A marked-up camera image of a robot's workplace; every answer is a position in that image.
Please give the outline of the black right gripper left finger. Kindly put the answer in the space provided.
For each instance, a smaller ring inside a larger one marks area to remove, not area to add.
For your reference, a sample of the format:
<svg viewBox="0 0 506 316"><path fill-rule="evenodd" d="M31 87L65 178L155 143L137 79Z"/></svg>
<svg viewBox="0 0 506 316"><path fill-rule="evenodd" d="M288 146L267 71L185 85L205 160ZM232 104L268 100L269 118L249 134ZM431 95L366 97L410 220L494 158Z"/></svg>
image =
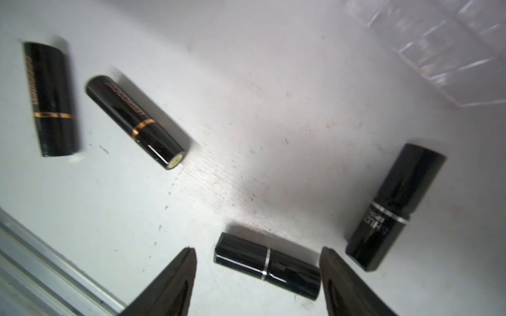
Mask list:
<svg viewBox="0 0 506 316"><path fill-rule="evenodd" d="M187 315L197 258L193 248L184 248L121 315Z"/></svg>

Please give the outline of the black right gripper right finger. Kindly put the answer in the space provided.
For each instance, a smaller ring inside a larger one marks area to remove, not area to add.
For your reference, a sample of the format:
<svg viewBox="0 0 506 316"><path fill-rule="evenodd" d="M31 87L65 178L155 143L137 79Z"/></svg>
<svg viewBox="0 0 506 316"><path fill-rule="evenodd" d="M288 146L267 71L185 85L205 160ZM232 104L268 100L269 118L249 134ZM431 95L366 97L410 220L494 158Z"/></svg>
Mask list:
<svg viewBox="0 0 506 316"><path fill-rule="evenodd" d="M335 250L322 248L320 274L329 315L396 315Z"/></svg>

